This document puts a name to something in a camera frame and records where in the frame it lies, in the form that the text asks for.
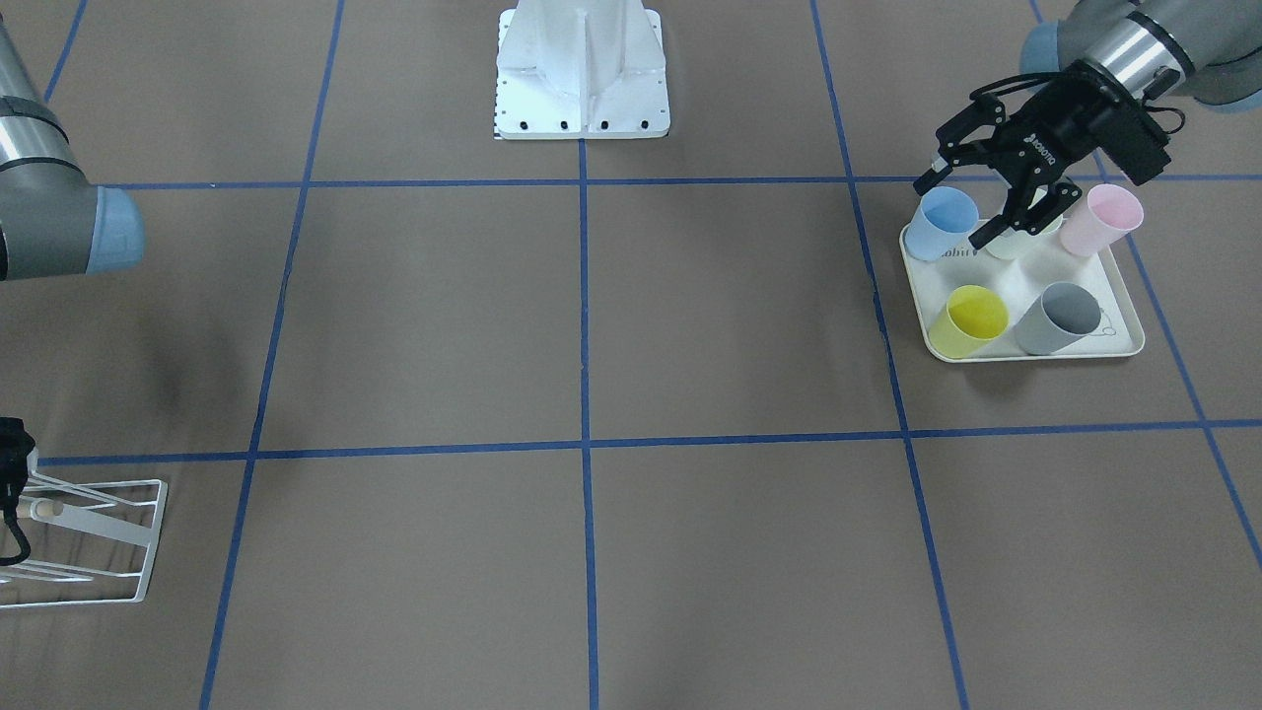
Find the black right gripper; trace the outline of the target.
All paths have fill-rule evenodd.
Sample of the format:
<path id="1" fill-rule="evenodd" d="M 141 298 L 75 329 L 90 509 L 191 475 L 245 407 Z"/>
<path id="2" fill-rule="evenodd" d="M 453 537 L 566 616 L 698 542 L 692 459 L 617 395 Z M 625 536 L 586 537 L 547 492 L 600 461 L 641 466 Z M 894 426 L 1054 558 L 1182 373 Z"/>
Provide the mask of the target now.
<path id="1" fill-rule="evenodd" d="M 4 515 L 15 515 L 20 496 L 29 480 L 35 451 L 35 438 L 27 431 L 21 417 L 1 417 L 1 508 Z"/>

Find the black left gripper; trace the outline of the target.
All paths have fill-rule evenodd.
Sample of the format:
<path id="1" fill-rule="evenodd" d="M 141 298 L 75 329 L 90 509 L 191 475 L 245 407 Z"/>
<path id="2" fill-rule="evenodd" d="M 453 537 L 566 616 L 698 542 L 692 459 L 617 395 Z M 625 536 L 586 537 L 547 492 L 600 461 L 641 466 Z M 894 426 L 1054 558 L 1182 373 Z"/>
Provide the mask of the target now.
<path id="1" fill-rule="evenodd" d="M 1064 179 L 1095 150 L 1123 175 L 1143 184 L 1170 165 L 1171 132 L 1155 121 L 1157 108 L 1133 98 L 1118 81 L 1087 61 L 1066 69 L 1017 74 L 973 90 L 969 103 L 935 131 L 938 153 L 912 182 L 917 195 L 960 166 L 986 166 L 1010 185 L 1006 214 L 1060 214 L 1076 190 Z M 1005 224 L 993 240 L 970 248 L 1016 248 L 1017 230 Z"/>

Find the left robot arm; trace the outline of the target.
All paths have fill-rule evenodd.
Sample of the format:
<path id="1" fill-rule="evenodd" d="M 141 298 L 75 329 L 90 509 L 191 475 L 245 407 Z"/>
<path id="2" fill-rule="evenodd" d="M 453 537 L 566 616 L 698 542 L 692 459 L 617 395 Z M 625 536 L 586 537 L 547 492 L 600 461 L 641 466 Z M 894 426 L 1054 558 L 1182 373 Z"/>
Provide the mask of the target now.
<path id="1" fill-rule="evenodd" d="M 986 166 L 1007 185 L 998 214 L 968 240 L 1037 233 L 1082 199 L 1069 166 L 1100 150 L 1135 185 L 1170 163 L 1164 96 L 1218 112 L 1259 107 L 1257 1 L 1079 1 L 1023 42 L 1021 72 L 974 90 L 936 130 L 925 195 L 960 166 Z"/>

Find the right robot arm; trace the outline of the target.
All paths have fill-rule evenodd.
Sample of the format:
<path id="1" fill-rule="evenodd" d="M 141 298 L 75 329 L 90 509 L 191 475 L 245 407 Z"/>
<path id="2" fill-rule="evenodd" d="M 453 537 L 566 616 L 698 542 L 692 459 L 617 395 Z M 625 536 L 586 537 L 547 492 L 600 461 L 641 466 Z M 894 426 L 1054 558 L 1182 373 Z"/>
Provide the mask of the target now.
<path id="1" fill-rule="evenodd" d="M 135 199 L 85 175 L 63 122 L 1 32 L 1 279 L 80 277 L 135 269 L 146 250 Z"/>

